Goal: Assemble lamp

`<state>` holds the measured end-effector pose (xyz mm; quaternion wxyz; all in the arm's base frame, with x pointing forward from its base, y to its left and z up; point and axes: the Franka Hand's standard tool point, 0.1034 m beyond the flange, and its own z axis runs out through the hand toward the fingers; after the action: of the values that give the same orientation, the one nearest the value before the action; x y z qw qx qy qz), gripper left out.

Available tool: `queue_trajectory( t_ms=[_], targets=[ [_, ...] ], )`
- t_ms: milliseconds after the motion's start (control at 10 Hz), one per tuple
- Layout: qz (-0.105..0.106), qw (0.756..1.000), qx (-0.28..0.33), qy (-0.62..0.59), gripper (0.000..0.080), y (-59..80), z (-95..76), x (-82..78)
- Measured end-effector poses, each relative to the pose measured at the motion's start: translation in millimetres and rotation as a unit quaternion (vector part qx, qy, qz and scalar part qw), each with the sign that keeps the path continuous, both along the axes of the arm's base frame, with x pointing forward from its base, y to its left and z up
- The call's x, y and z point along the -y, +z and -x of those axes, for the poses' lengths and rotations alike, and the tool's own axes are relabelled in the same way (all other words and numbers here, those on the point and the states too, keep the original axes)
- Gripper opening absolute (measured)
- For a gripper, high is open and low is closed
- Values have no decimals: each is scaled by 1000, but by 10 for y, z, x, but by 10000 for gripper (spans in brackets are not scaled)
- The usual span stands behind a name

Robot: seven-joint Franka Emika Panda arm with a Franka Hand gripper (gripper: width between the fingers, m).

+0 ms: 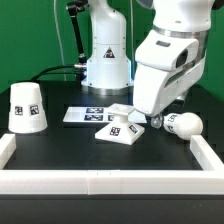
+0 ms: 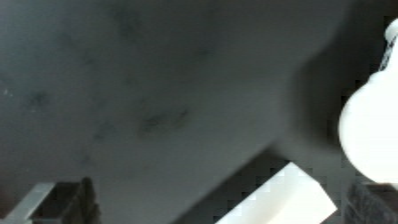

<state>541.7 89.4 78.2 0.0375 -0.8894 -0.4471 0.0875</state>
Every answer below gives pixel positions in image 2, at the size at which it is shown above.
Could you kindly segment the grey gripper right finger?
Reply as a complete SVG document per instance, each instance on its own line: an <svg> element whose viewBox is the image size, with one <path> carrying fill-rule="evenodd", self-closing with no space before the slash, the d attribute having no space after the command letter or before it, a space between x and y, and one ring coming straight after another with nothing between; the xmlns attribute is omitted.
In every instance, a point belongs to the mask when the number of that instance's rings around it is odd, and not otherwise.
<svg viewBox="0 0 398 224"><path fill-rule="evenodd" d="M351 185L344 224L398 224L398 190L389 184Z"/></svg>

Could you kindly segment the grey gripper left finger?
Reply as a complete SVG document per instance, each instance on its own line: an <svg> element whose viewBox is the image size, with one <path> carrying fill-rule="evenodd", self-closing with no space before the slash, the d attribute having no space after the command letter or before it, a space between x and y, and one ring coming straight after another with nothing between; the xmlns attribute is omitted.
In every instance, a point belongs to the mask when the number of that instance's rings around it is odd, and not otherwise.
<svg viewBox="0 0 398 224"><path fill-rule="evenodd" d="M39 183L0 224L97 224L92 182Z"/></svg>

